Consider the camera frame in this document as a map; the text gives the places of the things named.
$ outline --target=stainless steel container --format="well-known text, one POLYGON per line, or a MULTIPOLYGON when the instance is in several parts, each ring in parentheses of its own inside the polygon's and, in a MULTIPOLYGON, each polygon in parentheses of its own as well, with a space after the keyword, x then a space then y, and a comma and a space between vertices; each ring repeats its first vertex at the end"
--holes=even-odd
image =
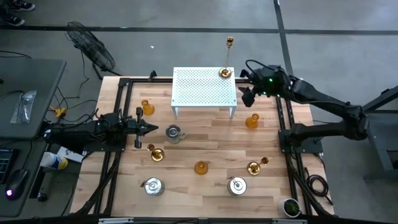
POLYGON ((233 177, 227 184, 227 189, 231 195, 242 195, 247 187, 246 181, 240 177, 233 177))
POLYGON ((145 192, 147 192, 147 194, 149 195, 159 196, 164 191, 163 181, 155 177, 151 177, 142 184, 144 185, 143 187, 145 189, 145 192))
POLYGON ((166 138, 169 143, 178 144, 185 138, 186 134, 181 133, 181 129, 176 124, 172 124, 166 128, 166 138))

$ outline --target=green plant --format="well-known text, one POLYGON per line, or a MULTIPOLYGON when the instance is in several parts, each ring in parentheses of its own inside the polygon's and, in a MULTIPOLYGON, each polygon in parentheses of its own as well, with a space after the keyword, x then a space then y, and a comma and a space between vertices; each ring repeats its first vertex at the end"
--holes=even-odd
POLYGON ((284 209, 286 213, 292 217, 298 215, 300 213, 299 204, 292 199, 288 199, 284 203, 284 209))

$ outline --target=black fan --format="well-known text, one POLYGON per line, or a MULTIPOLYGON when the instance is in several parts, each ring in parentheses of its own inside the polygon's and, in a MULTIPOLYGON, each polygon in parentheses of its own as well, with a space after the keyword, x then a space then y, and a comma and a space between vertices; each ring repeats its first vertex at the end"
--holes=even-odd
POLYGON ((88 31, 85 26, 75 21, 68 22, 67 34, 73 41, 74 46, 81 50, 87 58, 93 62, 93 68, 100 80, 103 78, 95 66, 98 66, 103 72, 110 72, 122 76, 112 71, 116 64, 112 55, 106 50, 104 44, 99 41, 94 34, 88 31))

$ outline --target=shoe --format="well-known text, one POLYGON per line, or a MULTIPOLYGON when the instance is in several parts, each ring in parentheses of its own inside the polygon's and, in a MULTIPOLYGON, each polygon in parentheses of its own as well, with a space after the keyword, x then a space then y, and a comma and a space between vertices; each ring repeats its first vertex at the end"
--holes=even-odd
POLYGON ((12 15, 11 13, 8 13, 5 16, 2 16, 2 19, 4 22, 12 25, 12 26, 22 26, 25 23, 25 20, 21 19, 20 17, 16 17, 12 15))
POLYGON ((9 3, 9 7, 15 11, 32 11, 35 9, 35 4, 22 0, 13 0, 11 3, 9 3))

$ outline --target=yellow clip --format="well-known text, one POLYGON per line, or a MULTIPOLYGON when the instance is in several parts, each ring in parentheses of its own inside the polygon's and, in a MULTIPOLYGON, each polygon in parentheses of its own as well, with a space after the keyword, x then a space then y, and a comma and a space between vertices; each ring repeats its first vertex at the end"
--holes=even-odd
POLYGON ((52 106, 50 106, 50 108, 54 110, 55 117, 57 117, 57 118, 61 118, 61 117, 65 116, 66 113, 67 113, 67 109, 65 109, 65 108, 62 108, 62 109, 55 109, 55 108, 52 107, 52 106))

